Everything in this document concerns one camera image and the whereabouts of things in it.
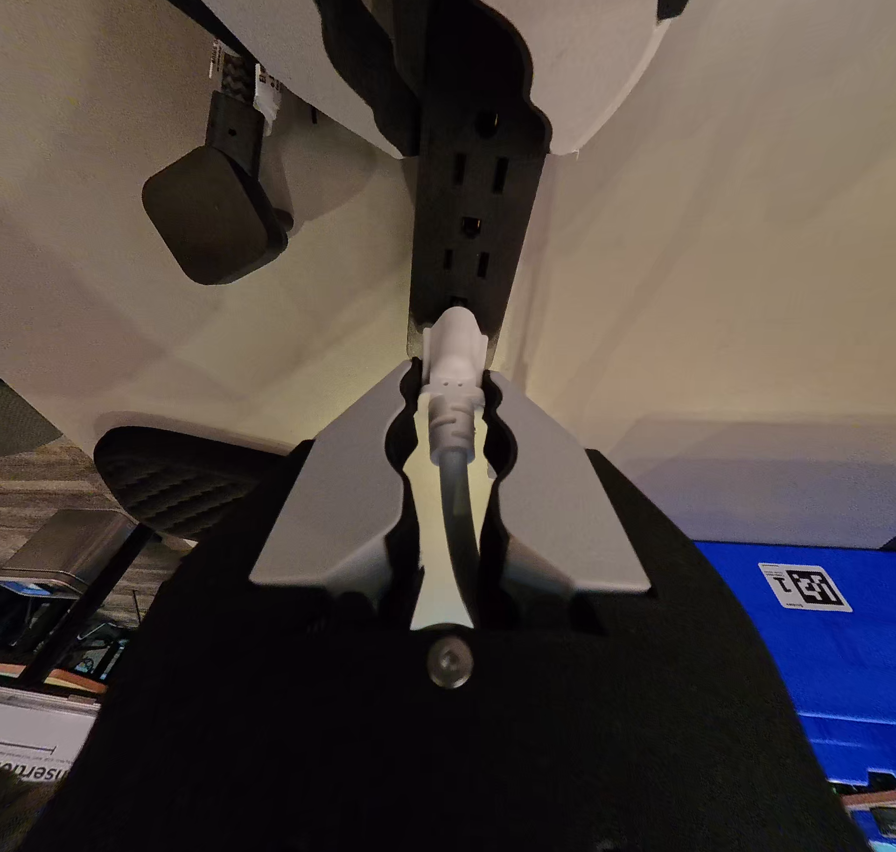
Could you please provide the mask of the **white power plug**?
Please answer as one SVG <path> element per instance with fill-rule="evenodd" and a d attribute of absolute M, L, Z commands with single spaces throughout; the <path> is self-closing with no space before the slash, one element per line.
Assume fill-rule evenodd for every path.
<path fill-rule="evenodd" d="M 473 313 L 460 305 L 424 330 L 420 396 L 427 402 L 434 465 L 454 454 L 462 455 L 465 464 L 475 458 L 475 419 L 485 407 L 487 343 Z"/>

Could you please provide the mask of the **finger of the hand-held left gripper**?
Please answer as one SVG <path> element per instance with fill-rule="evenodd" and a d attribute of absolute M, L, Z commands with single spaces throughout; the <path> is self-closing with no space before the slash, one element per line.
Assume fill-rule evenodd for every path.
<path fill-rule="evenodd" d="M 658 0 L 427 0 L 427 119 L 511 150 L 576 153 L 664 36 Z"/>
<path fill-rule="evenodd" d="M 420 151 L 420 102 L 364 0 L 201 0 L 276 80 L 395 158 Z"/>

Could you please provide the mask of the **blue plastic bin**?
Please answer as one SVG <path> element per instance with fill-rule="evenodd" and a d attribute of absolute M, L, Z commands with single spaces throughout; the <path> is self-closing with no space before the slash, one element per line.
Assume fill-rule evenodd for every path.
<path fill-rule="evenodd" d="M 827 778 L 894 776 L 894 553 L 696 545 L 762 636 Z"/>

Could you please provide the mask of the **silver metal box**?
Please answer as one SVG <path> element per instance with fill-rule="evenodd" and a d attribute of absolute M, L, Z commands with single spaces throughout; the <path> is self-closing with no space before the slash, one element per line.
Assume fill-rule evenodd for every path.
<path fill-rule="evenodd" d="M 77 599 L 136 526 L 116 510 L 59 510 L 2 565 L 1 587 L 29 599 Z"/>

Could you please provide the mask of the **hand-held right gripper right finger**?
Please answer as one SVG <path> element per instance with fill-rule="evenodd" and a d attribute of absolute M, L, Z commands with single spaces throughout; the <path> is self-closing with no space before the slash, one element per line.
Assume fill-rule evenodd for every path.
<path fill-rule="evenodd" d="M 651 588 L 585 449 L 497 371 L 484 378 L 494 480 L 480 538 L 483 589 L 574 597 Z"/>

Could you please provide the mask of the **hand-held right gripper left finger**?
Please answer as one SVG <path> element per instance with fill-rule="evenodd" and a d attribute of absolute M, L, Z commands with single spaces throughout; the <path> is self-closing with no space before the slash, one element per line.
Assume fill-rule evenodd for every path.
<path fill-rule="evenodd" d="M 405 360 L 314 439 L 252 571 L 258 586 L 386 597 L 420 577 L 404 465 L 417 447 L 419 360 Z"/>

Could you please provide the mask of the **black power strip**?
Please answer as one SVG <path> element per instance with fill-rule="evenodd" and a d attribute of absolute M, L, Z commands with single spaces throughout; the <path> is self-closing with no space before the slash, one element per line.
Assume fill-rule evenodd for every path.
<path fill-rule="evenodd" d="M 432 93 L 424 101 L 411 249 L 407 353 L 454 306 L 497 348 L 547 154 L 521 96 Z"/>

